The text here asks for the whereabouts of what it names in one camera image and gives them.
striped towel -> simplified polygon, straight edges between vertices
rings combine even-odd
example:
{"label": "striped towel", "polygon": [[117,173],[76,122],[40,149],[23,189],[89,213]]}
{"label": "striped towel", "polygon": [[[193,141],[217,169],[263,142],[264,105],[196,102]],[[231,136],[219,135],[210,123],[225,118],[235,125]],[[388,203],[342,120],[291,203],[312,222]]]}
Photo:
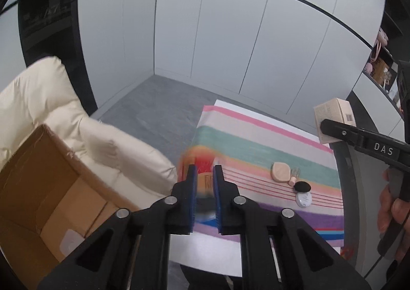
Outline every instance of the striped towel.
{"label": "striped towel", "polygon": [[[331,246],[343,246],[343,200],[333,151],[316,136],[280,121],[217,100],[204,106],[192,146],[218,155],[227,181],[241,195],[263,208],[280,211],[292,208]],[[274,162],[300,169],[300,180],[311,187],[312,205],[300,208],[287,183],[271,179]],[[219,236],[215,219],[195,224],[194,230]],[[238,241],[238,236],[223,236]]]}

cream cushion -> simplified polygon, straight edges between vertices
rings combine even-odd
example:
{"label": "cream cushion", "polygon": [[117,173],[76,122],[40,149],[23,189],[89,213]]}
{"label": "cream cushion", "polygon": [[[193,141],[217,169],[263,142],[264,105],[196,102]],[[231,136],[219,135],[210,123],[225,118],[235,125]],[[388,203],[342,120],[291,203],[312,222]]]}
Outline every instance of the cream cushion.
{"label": "cream cushion", "polygon": [[175,166],[146,143],[88,117],[60,59],[41,59],[0,93],[0,169],[47,124],[108,186],[138,208],[168,195]]}

gray floor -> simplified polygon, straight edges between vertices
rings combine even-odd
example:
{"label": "gray floor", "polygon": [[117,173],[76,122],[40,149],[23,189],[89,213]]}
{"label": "gray floor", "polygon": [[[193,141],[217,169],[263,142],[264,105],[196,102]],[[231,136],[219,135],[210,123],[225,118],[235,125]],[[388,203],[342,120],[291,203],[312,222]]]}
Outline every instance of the gray floor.
{"label": "gray floor", "polygon": [[177,164],[181,153],[191,145],[202,108],[217,99],[271,117],[212,92],[154,75],[100,119],[155,147]]}

human hand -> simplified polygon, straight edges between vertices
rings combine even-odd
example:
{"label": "human hand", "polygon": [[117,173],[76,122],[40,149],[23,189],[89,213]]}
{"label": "human hand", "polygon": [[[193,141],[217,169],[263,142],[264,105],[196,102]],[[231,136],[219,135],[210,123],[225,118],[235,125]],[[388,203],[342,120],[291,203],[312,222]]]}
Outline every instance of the human hand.
{"label": "human hand", "polygon": [[[386,181],[389,181],[387,170],[383,172],[383,178]],[[395,201],[393,201],[393,198],[389,192],[388,185],[386,185],[386,187],[381,192],[379,199],[381,206],[377,216],[377,227],[381,233],[384,233],[389,227],[392,217],[399,224],[402,224],[404,222],[407,213],[410,210],[410,202],[404,202],[401,199],[396,199]],[[403,240],[400,243],[395,256],[395,259],[399,262],[404,258],[407,250],[410,247],[410,218],[404,225],[404,231],[405,234]]]}

product box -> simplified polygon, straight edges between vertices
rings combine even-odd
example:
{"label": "product box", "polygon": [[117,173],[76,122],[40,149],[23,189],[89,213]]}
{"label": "product box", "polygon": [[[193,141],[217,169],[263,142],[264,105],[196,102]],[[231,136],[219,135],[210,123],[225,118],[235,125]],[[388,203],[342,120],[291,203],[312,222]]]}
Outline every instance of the product box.
{"label": "product box", "polygon": [[350,103],[347,100],[339,98],[333,98],[328,102],[317,105],[314,108],[314,119],[316,122],[317,133],[321,144],[340,141],[339,139],[336,139],[334,137],[324,135],[321,132],[320,124],[324,119],[330,119],[356,127],[356,121]]}
{"label": "product box", "polygon": [[1,250],[34,290],[118,208],[137,210],[41,125],[0,172]]}

